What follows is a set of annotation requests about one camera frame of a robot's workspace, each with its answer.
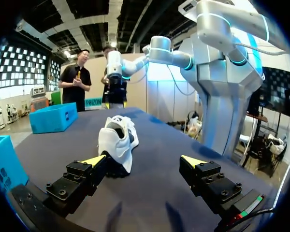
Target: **chair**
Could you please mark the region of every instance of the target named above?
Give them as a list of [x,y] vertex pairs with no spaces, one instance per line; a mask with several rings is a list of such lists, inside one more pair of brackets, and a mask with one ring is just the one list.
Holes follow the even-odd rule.
[[248,151],[249,143],[256,132],[256,124],[257,124],[257,120],[255,118],[252,118],[249,116],[245,117],[243,130],[239,138],[239,142],[242,142],[245,148],[243,156],[246,155]]

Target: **green panel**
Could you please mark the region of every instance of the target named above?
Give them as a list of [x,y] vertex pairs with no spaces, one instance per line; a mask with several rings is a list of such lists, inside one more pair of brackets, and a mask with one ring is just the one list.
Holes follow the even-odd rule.
[[52,101],[53,101],[54,105],[61,104],[60,91],[52,93],[51,97],[52,97]]

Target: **sign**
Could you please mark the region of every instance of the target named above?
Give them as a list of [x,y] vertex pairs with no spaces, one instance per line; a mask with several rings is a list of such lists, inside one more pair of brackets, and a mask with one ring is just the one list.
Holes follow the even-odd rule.
[[85,99],[85,110],[99,110],[102,108],[102,98]]

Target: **ceiling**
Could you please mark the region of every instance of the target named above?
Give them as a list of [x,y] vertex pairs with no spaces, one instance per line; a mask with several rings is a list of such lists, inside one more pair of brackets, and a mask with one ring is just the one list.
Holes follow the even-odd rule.
[[31,0],[22,13],[19,33],[66,59],[82,49],[102,56],[107,42],[117,42],[121,53],[133,44],[150,43],[154,35],[170,39],[189,31],[196,23],[178,12],[185,0]]

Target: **ceiling light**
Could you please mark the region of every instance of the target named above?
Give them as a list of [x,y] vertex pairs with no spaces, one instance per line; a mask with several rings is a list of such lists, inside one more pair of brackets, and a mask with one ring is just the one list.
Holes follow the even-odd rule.
[[116,47],[117,46],[117,43],[116,42],[111,42],[111,46],[112,47]]
[[68,51],[64,51],[64,54],[66,55],[67,58],[70,58],[71,54]]

